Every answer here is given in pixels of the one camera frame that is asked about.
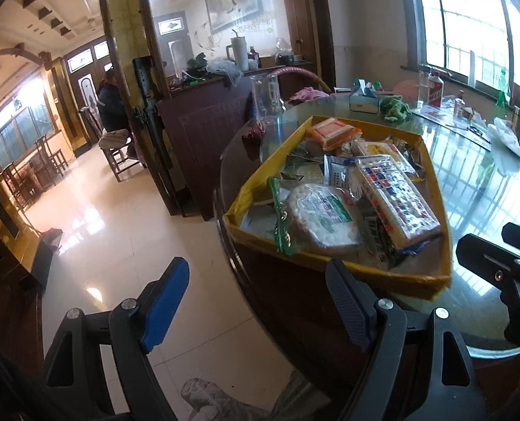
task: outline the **white floor tile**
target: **white floor tile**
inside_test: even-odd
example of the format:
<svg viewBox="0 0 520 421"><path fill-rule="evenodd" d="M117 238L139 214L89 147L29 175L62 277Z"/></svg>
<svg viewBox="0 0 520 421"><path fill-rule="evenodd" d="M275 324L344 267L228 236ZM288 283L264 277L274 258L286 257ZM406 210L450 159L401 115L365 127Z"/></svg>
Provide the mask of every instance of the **white floor tile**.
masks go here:
<svg viewBox="0 0 520 421"><path fill-rule="evenodd" d="M166 400L178 418L178 421L186 421L190 412L180 397L179 390L172 381L172 377L168 367L166 366L166 363L163 362L162 364L155 365L153 370L155 372L155 377L157 377L158 384L161 386L162 392L164 392Z"/></svg>
<svg viewBox="0 0 520 421"><path fill-rule="evenodd" d="M170 216L148 171L131 174L118 183L96 147L26 213L38 229L64 232L42 300L45 351L68 309L113 309L182 256L190 265L188 290L165 341L148 356L173 411L187 419L190 409L179 393L191 377L270 408L291 367L250 320L215 223ZM88 288L95 288L92 294ZM111 347L102 347L102 357L114 407L127 411Z"/></svg>
<svg viewBox="0 0 520 421"><path fill-rule="evenodd" d="M113 310L124 299L137 298L143 290L135 272L133 256L91 275L82 287L87 292L96 290L94 293L97 298L102 298L104 310Z"/></svg>
<svg viewBox="0 0 520 421"><path fill-rule="evenodd" d="M166 364L178 388L192 377L203 378L266 410L272 408L292 369L254 319Z"/></svg>
<svg viewBox="0 0 520 421"><path fill-rule="evenodd" d="M155 377L157 378L158 384L160 385L162 392L170 405L170 408L178 418L178 421L186 421L188 419L189 411L186 408L180 393L170 376L170 372L165 363L158 364L153 367ZM123 394L123 388L121 387L120 380L114 378L108 381L108 392L110 399L112 400L112 406L116 414L129 412L129 406L125 400Z"/></svg>
<svg viewBox="0 0 520 421"><path fill-rule="evenodd" d="M112 400L112 406L116 414L128 413L129 406L123 395L123 389L121 387L120 380L118 378L108 381L108 392L110 399Z"/></svg>
<svg viewBox="0 0 520 421"><path fill-rule="evenodd" d="M251 318L229 269L225 269L215 270L212 264L199 270L190 262L190 284L161 344L166 359L192 350Z"/></svg>

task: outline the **doorway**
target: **doorway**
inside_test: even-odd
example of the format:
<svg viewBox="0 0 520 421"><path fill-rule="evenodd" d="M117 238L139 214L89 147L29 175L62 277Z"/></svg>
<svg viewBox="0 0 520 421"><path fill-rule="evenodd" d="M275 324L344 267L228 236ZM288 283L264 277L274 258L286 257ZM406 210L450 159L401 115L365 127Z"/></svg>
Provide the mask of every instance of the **doorway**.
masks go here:
<svg viewBox="0 0 520 421"><path fill-rule="evenodd" d="M112 68L106 39L101 37L75 49L65 56L65 63L77 107L88 107L100 119L96 106L98 85Z"/></svg>

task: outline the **pink cloth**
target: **pink cloth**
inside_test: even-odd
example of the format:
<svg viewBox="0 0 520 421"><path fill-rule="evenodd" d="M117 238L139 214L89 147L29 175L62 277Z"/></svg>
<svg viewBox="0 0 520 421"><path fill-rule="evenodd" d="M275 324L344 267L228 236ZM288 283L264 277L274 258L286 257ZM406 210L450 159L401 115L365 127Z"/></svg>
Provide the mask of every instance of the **pink cloth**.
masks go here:
<svg viewBox="0 0 520 421"><path fill-rule="evenodd" d="M325 92L322 92L320 90L315 90L312 87L306 87L302 90L298 91L291 97L291 101L312 101L317 98L325 98L328 95Z"/></svg>

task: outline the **glass pitcher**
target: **glass pitcher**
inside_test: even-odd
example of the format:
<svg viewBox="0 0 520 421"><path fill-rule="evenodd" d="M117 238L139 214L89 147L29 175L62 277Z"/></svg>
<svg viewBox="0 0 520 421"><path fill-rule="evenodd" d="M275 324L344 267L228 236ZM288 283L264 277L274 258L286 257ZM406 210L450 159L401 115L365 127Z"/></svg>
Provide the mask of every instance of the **glass pitcher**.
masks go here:
<svg viewBox="0 0 520 421"><path fill-rule="evenodd" d="M273 123L283 114L285 107L279 94L279 81L276 75L253 76L252 96L256 120Z"/></svg>

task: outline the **red bottle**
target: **red bottle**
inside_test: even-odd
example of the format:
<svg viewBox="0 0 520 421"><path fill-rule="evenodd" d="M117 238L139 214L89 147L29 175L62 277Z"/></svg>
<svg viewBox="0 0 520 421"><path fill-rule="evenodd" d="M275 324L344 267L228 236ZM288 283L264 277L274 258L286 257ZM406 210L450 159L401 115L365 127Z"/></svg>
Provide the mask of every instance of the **red bottle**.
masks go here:
<svg viewBox="0 0 520 421"><path fill-rule="evenodd" d="M439 77L439 73L437 71L433 71L432 75L427 80L427 83L429 85L427 104L440 108L441 101L443 100L443 87L445 83Z"/></svg>

